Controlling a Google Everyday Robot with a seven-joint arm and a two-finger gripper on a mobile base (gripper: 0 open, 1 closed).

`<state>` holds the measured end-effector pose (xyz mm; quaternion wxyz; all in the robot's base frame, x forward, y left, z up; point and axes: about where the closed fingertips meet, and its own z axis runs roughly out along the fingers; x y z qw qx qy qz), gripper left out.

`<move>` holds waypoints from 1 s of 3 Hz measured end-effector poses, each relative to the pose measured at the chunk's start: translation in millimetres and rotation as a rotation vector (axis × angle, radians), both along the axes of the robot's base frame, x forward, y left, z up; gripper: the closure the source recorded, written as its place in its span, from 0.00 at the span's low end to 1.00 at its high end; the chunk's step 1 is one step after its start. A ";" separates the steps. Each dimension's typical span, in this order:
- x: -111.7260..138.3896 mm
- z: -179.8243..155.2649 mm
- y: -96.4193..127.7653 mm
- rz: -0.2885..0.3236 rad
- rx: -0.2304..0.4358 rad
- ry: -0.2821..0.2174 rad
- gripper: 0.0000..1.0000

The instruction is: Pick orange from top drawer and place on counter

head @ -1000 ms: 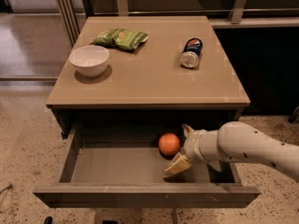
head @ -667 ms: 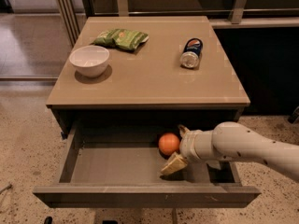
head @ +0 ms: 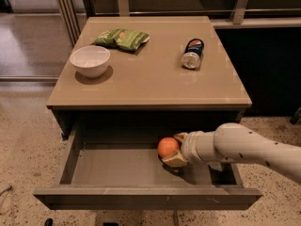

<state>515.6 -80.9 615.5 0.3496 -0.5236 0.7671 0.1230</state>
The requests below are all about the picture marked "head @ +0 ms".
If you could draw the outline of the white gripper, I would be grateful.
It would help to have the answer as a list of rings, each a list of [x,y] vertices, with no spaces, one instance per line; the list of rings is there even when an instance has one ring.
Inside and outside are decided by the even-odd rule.
[[[173,137],[182,146],[181,151],[177,150],[162,159],[169,167],[184,167],[187,165],[187,160],[192,164],[215,161],[214,132],[196,131],[189,134],[181,132]]]

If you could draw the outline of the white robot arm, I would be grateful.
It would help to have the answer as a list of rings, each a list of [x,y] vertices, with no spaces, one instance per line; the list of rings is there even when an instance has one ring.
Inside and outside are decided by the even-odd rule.
[[[215,131],[174,136],[180,143],[162,161],[171,168],[207,164],[222,170],[226,163],[259,164],[301,183],[301,148],[276,142],[238,123],[224,123]]]

